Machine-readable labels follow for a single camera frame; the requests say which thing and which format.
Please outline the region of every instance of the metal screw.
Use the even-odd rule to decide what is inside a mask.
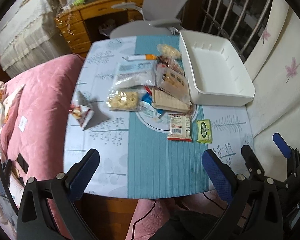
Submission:
[[[246,177],[242,174],[237,175],[237,179],[243,181]]]
[[[269,184],[273,184],[273,179],[268,178],[268,179],[267,179],[267,182],[268,182]]]
[[[28,179],[28,183],[32,183],[32,182],[34,182],[34,177],[30,177],[30,178]]]
[[[57,174],[57,179],[63,179],[65,177],[65,174],[63,172],[60,172]]]

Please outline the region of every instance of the chair armrest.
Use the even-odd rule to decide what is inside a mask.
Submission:
[[[159,28],[173,27],[176,28],[178,31],[183,29],[183,27],[181,26],[181,21],[179,19],[154,20],[154,21],[150,21],[149,25],[151,25],[152,27],[159,27]]]
[[[136,6],[135,2],[118,3],[118,4],[112,5],[111,8],[112,9],[133,9],[133,10],[137,10],[139,13],[142,14],[142,8],[139,6]]]

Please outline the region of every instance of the green snack package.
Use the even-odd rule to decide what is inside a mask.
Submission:
[[[200,143],[212,143],[212,134],[210,120],[199,120],[198,124],[198,140]]]

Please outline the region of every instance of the white label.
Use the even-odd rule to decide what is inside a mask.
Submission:
[[[20,124],[19,124],[19,129],[21,132],[25,131],[27,122],[28,122],[28,120],[24,116],[22,116],[21,120],[20,120]]]

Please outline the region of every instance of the storage box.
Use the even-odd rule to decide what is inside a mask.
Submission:
[[[256,90],[229,40],[181,30],[179,49],[192,103],[243,106],[252,101]]]

